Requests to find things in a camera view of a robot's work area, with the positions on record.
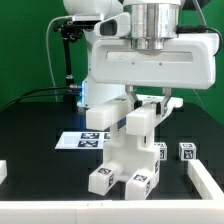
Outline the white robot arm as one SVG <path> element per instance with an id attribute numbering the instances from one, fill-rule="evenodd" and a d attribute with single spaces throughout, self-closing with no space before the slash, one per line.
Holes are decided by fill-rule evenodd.
<path id="1" fill-rule="evenodd" d="M 208 89 L 215 83 L 216 30 L 181 26 L 188 0 L 63 0 L 88 47 L 88 75 L 81 106 L 92 108 L 134 86 L 160 87 L 166 111 L 173 88 Z"/>

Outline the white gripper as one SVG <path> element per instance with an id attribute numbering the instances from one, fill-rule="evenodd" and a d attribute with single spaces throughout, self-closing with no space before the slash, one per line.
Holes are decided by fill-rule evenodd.
<path id="1" fill-rule="evenodd" d="M 166 87 L 164 116 L 172 88 L 208 89 L 215 83 L 218 45 L 214 33 L 181 34 L 166 40 L 162 50 L 133 50 L 128 39 L 99 40 L 92 48 L 91 74 L 99 83 L 126 85 L 131 109 L 138 100 L 134 86 Z"/>

